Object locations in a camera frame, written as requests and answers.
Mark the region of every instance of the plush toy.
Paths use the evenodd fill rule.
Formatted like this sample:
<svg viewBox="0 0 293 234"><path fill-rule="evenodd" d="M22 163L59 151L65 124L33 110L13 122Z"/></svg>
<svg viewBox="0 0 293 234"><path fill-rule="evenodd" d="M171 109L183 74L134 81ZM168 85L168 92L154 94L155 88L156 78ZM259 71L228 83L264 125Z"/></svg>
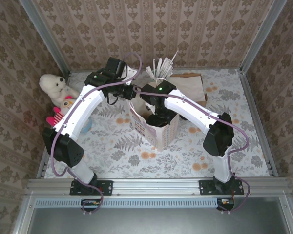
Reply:
<svg viewBox="0 0 293 234"><path fill-rule="evenodd" d="M61 121L61 119L68 113L69 109L73 106L73 104L75 103L75 99L73 99L72 96L66 96L65 100L62 101L61 103L61 107L54 107L53 111L55 113L54 117L53 116L48 116L46 118L46 121L48 122L48 124L50 124L51 126L56 125L58 122ZM84 124L83 128L81 129L82 133L86 133L90 130L92 125L92 120L91 118L87 119L86 123Z"/></svg>
<svg viewBox="0 0 293 234"><path fill-rule="evenodd" d="M40 77L39 85L41 89L46 92L53 104L57 107L61 106L61 103L65 100L66 96L72 96L77 99L79 93L68 87L65 83L65 79L59 76L45 74Z"/></svg>

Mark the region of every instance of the patterned wallpaper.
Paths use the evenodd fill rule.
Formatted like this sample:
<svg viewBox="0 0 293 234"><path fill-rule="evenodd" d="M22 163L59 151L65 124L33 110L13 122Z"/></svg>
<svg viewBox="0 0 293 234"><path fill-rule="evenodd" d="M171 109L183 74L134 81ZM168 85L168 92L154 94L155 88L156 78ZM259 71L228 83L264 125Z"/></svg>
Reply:
<svg viewBox="0 0 293 234"><path fill-rule="evenodd" d="M273 0L34 0L71 70L128 51L175 67L239 67Z"/></svg>
<svg viewBox="0 0 293 234"><path fill-rule="evenodd" d="M25 10L0 0L0 234L9 233L39 167L51 107L38 84L44 73L59 70Z"/></svg>
<svg viewBox="0 0 293 234"><path fill-rule="evenodd" d="M293 0L287 1L247 77L278 171L293 193Z"/></svg>

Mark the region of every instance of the floral mat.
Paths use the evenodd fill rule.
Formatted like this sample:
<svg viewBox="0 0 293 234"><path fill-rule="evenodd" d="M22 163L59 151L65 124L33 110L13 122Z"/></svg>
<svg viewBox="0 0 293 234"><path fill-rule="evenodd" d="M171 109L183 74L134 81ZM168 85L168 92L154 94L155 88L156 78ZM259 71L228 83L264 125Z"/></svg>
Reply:
<svg viewBox="0 0 293 234"><path fill-rule="evenodd" d="M250 138L250 146L231 156L233 171L238 176L269 176L267 165L252 121L237 70L179 70L202 74L208 95L206 108L231 115L234 124ZM71 73L70 86L81 90L89 73ZM151 80L146 72L134 81L143 86ZM179 120L176 139L162 152L132 129L125 100L108 105L104 100L91 115L92 127L80 134L78 143L84 158L98 178L185 178L213 177L212 156L203 148L205 135L191 122ZM245 145L242 134L234 132L233 148ZM61 172L64 166L55 163ZM44 178L55 178L50 161Z"/></svg>

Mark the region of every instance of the purple cable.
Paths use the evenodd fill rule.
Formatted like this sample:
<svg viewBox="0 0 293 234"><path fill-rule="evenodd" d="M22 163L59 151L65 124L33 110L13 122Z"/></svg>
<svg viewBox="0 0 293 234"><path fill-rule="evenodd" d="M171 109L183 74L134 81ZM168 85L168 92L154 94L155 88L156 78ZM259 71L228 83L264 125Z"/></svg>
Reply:
<svg viewBox="0 0 293 234"><path fill-rule="evenodd" d="M141 91L137 90L137 88L139 88L139 87L138 87L138 86L134 86L134 87L133 87L133 91L135 91L135 92L138 93L138 94L145 94L145 95L151 95L151 96L162 96L162 97L169 97L169 98L177 98L177 99L180 99L180 100L182 100L182 101L184 101L184 102L190 104L190 105L193 106L194 108L198 109L198 110L201 111L204 115L209 116L210 118L212 118L212 119L214 119L214 120L216 120L216 121L218 121L218 122L221 122L221 123L223 123L223 124L225 124L225 125L228 125L228 126L234 128L234 129L238 130L240 133L243 134L243 136L244 136L245 139L246 139L246 144L245 144L245 146L243 146L243 147L240 148L240 149L236 149L236 150L232 150L232 151L228 152L228 167L229 167L229 171L230 171L231 175L232 175L233 177L235 177L236 179L239 179L239 180L241 180L242 182L244 182L244 183L247 185L247 187L248 187L248 192L246 193L243 202L242 202L237 208L231 210L231 212L240 209L240 208L242 207L242 205L243 205L243 204L246 202L246 200L248 199L248 197L249 197L249 195L250 195L251 187L250 187L250 185L248 184L248 182L246 182L245 180L241 179L240 177L237 177L237 176L231 171L231 162L230 162L230 157L229 157L229 155L232 154L232 153L235 153L235 152L242 151L242 150L246 149L246 148L249 146L249 144L250 144L250 140L249 140L248 135L247 135L242 129L240 129L239 127L233 125L232 123L228 123L228 122L226 122L226 121L224 121L224 120L222 120L222 119L219 119L219 118L217 118L217 117L215 117L215 116L211 116L209 113L207 113L206 111L204 111L204 110L202 110L201 108L197 107L195 104L193 104L192 102L190 102L190 101L187 100L187 99L184 99L183 97L176 96L176 95L171 95L171 94L156 94L156 93L149 93L149 92L141 92Z"/></svg>
<svg viewBox="0 0 293 234"><path fill-rule="evenodd" d="M127 80L120 81L120 82L110 83L110 84L104 84L104 85L101 85L101 86L95 87L94 89L92 89L91 91L89 91L88 93L86 93L86 94L83 96L83 99L85 99L88 95L90 95L91 93L93 93L93 92L96 91L96 90L99 90L99 89L102 89L102 88L106 88L106 87L110 87L110 86L115 86L115 85L125 84L125 83L127 83L127 82L129 82L129 81L135 79L135 78L139 75L139 73L141 72L141 69L142 69L142 60L141 60L141 57L139 56L139 54L136 53L136 52L128 52L127 54L125 54L123 60L125 60L125 59L126 59L129 55L131 55L131 54L136 55L137 58L138 58L138 60L139 60L139 68L138 68L138 71L137 71L136 74L133 75L133 77L131 77L130 79L127 79ZM57 171L55 170L55 166L54 166L54 148L55 148L55 144L56 144L56 142L57 142L57 139L59 138L59 135L61 134L63 128L64 128L65 125L68 123L69 119L71 118L71 116L73 115L73 113L76 111L76 109L78 108L78 106L79 106L81 103L82 103L82 100L79 100L79 102L77 102L77 103L73 106L73 109L71 110L71 112L69 113L69 115L68 115L67 118L65 119L63 125L61 126L61 128L60 128L59 131L56 133L56 135L55 135L55 137L54 137L54 139L53 139L52 146L51 146L51 153L50 153L51 168L52 168L53 173L54 173L57 177L63 176L63 175L67 172L67 170L68 170L68 172L69 172L69 173L70 173L70 174L71 174L71 175L72 175L72 176L73 176L78 182L80 182L82 185L87 186L87 187L89 187L89 188L92 188L92 189L95 189L96 191L98 191L98 192L100 193L100 195L101 195L101 202L100 202L100 204L98 205L98 207L93 211L93 212L95 212L95 211L97 211L97 210L99 209L99 207L101 206L101 204L102 204L102 202L103 202L103 194L102 194L102 192L101 192L98 188L96 188L96 187L94 187L94 186L92 186L92 185L89 185L89 184L83 183L80 179L78 179L78 178L75 176L75 174L74 174L71 170L69 170L68 167L65 167L64 171L63 171L61 174L59 174L59 173L57 173Z"/></svg>

